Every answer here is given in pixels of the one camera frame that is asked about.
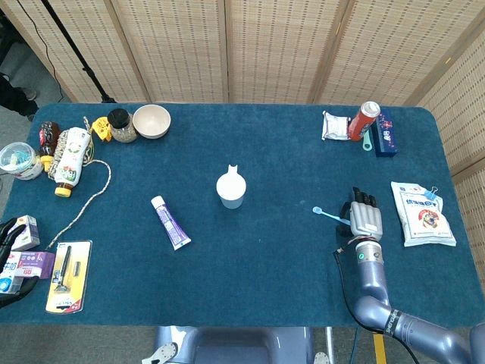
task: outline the wooden screen panel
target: wooden screen panel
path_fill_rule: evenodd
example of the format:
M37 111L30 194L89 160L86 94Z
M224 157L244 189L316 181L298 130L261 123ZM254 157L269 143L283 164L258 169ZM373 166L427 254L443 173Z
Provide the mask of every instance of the wooden screen panel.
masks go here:
M338 0L227 0L231 101L308 101Z
M436 118L453 174L485 157L485 33L465 50L419 105Z
M485 292L485 167L455 184L470 247Z
M357 0L321 103L401 105L484 0Z
M112 3L154 101L227 101L224 2Z
M143 85L103 0L51 0L50 3L109 96L119 102L145 102ZM42 61L52 72L50 64L45 63L45 47L18 3L2 0L0 5L36 53L43 55ZM23 1L22 5L36 22L58 77L74 101L100 102L98 90L44 5L37 1Z

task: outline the small box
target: small box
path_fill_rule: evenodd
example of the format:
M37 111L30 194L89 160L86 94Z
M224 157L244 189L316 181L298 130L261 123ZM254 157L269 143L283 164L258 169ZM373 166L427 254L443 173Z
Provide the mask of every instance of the small box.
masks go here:
M13 252L23 252L24 250L33 248L40 244L39 231L37 230L37 221L35 218L29 215L22 216L17 219L15 225L10 229L9 233L17 226L25 224L25 229L15 239L15 243L12 246Z
M380 110L376 122L372 124L374 148L378 157L393 157L397 153L393 121L388 110Z
M0 293L16 293L22 285L23 278L16 277L18 262L20 261L20 252L11 252L0 274Z
M55 254L47 252L22 252L15 275L22 278L49 279L54 266Z

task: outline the floor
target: floor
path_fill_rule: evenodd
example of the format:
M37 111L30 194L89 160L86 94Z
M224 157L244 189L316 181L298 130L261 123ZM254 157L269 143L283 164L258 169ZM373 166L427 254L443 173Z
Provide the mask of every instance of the floor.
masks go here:
M0 71L11 76L14 86L35 89L39 106L59 99L56 82L26 45L14 45ZM69 102L67 97L64 97L63 102ZM29 128L30 122L26 118L0 107L0 148L14 141L25 140ZM3 182L0 191L2 216L12 179L9 176L0 178ZM468 329L459 332L467 335ZM324 330L315 329L314 333L315 349L327 351ZM336 363L349 362L354 333L353 328L334 329ZM155 328L152 327L2 325L0 352L3 364L30 362L33 358L39 364L141 362L142 358L152 354L154 339ZM389 364L413 363L395 340L386 339L385 343ZM418 358L421 364L433 362L423 356ZM361 331L354 362L376 362L371 333Z

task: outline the blue box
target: blue box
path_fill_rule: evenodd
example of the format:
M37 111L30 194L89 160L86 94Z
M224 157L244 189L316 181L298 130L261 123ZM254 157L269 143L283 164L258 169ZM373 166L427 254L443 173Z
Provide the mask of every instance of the blue box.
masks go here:
M374 149L378 157L393 157L397 153L393 121L388 110L380 110L375 123L372 124Z

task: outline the jar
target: jar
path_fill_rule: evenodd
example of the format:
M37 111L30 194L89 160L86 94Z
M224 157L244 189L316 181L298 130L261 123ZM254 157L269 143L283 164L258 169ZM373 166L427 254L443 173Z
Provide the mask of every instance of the jar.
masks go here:
M133 126L133 116L122 108L116 108L108 114L111 135L118 142L131 143L137 135Z
M32 180L43 169L36 151L22 142L8 144L0 151L0 168L19 180Z

